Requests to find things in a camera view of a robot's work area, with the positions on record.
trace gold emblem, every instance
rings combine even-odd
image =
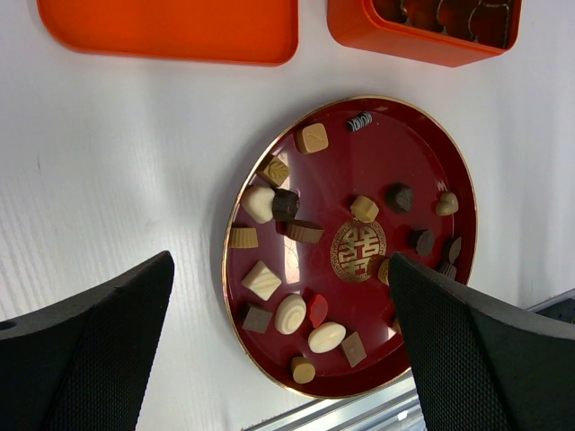
[[[332,267],[350,283],[369,279],[385,255],[385,233],[378,222],[351,220],[333,238]]]

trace dark chocolate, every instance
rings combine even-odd
[[[441,248],[441,257],[451,264],[456,263],[456,259],[461,252],[461,242],[461,236],[449,238]]]
[[[410,236],[410,244],[419,256],[425,258],[433,251],[435,235],[430,229],[425,231],[413,231]]]
[[[270,324],[272,315],[272,312],[268,312],[252,303],[248,303],[245,310],[242,329],[263,334]]]
[[[385,193],[385,204],[396,214],[409,213],[413,207],[413,190],[397,183]]]
[[[274,220],[291,222],[296,218],[299,209],[299,196],[289,190],[277,189],[276,196],[271,203],[271,212]]]
[[[438,273],[446,276],[447,278],[455,280],[457,275],[457,268],[451,265],[449,262],[441,262],[438,266]]]

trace orange box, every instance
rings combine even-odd
[[[297,0],[37,0],[62,45],[94,54],[279,66],[298,45]]]
[[[386,21],[377,13],[373,0],[328,0],[327,19],[333,38],[346,47],[456,67],[510,50],[518,37],[520,13],[521,0],[514,0],[507,48]]]

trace striped candy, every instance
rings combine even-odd
[[[369,112],[362,112],[353,119],[348,119],[346,122],[348,130],[350,132],[357,132],[361,128],[364,128],[372,121],[371,114]]]

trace oval white chocolate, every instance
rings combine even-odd
[[[297,331],[305,318],[307,307],[300,295],[290,295],[284,299],[276,310],[276,330],[289,335]]]
[[[258,223],[267,223],[273,218],[271,203],[276,193],[269,187],[251,186],[242,194],[242,208]]]
[[[312,330],[307,339],[314,353],[325,353],[335,349],[345,337],[345,328],[339,323],[328,321]]]

